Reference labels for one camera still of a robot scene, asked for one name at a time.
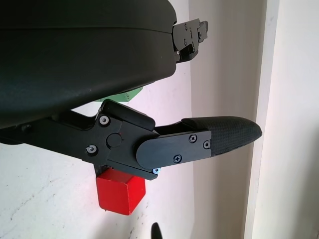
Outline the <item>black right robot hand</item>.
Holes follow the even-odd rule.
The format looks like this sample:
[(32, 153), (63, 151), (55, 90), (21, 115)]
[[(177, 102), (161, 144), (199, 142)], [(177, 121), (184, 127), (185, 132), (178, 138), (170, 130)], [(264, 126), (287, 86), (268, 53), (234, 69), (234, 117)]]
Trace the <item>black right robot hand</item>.
[(163, 239), (159, 224), (157, 222), (152, 224), (151, 239)]

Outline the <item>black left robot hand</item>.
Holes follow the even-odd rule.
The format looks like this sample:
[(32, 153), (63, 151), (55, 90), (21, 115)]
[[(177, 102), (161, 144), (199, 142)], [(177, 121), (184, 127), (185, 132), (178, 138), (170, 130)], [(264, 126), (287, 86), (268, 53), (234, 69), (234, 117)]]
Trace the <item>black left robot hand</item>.
[(177, 23), (166, 0), (3, 0), (0, 141), (29, 144), (105, 169), (157, 178), (167, 166), (248, 145), (260, 127), (240, 117), (156, 126), (110, 95), (170, 77), (192, 60), (208, 23)]

